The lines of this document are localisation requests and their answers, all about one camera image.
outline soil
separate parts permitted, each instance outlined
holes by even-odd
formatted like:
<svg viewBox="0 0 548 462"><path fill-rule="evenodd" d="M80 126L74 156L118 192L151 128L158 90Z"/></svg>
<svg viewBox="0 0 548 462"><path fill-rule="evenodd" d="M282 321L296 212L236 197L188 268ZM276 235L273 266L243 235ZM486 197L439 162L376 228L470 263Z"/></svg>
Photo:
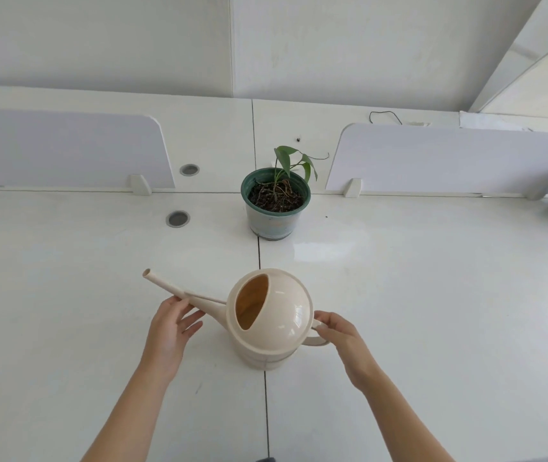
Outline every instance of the soil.
<svg viewBox="0 0 548 462"><path fill-rule="evenodd" d="M279 180L276 186L274 182L254 185L248 195L248 201L270 212L289 212L300 208L304 203L304 197L293 192L288 180Z"/></svg>

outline cable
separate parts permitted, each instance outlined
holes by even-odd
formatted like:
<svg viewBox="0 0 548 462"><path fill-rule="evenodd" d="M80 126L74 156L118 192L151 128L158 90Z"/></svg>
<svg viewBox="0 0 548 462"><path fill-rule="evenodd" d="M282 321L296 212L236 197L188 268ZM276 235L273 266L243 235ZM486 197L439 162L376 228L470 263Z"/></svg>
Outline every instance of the cable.
<svg viewBox="0 0 548 462"><path fill-rule="evenodd" d="M385 110L385 111L382 111L382 112L377 112L377 111L372 111L370 112L370 115L368 115L368 119L370 120L370 123L374 124L372 122L372 114L373 113L391 113L394 117L396 117L396 120L398 120L398 122L402 125L404 123L402 123L402 120L400 118L398 118L398 115L396 115L395 113L393 113L393 111L391 110Z"/></svg>

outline plant pot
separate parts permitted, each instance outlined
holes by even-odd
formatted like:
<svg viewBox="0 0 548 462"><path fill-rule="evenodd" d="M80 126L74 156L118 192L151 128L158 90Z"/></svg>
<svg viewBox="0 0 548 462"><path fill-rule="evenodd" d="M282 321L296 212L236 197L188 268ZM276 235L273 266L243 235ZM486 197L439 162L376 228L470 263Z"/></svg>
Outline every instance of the plant pot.
<svg viewBox="0 0 548 462"><path fill-rule="evenodd" d="M289 180L293 191L304 197L304 203L301 207L289 212L271 212L258 208L252 202L248 201L248 195L255 184L274 181L273 168L255 170L249 173L242 182L241 193L246 203L246 215L248 216L250 229L255 235L261 236L265 240L282 240L286 236L289 236L297 224L301 211L310 202L310 187L301 176L291 172L291 178L288 178L286 175L284 178Z"/></svg>

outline person's right arm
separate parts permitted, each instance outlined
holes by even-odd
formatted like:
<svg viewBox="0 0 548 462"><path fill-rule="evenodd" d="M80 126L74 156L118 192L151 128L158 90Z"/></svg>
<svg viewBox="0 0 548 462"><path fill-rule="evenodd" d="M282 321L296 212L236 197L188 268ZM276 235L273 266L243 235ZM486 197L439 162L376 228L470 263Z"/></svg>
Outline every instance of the person's right arm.
<svg viewBox="0 0 548 462"><path fill-rule="evenodd" d="M366 396L393 462L454 462L380 369L353 324L336 313L316 311L327 327L321 337L336 346L353 385Z"/></svg>

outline potted plant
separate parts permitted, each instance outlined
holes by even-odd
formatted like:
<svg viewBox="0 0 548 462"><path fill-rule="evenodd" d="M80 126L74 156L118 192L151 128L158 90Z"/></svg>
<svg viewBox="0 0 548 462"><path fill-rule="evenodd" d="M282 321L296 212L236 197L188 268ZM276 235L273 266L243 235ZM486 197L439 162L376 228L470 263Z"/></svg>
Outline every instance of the potted plant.
<svg viewBox="0 0 548 462"><path fill-rule="evenodd" d="M289 156L296 152L293 147L278 146L274 149L274 168L255 170L242 182L250 229L265 240L282 240L293 232L301 211L310 202L308 180L312 171L317 179L314 158L301 154L300 161L292 165ZM291 171L299 166L304 169L304 178Z"/></svg>

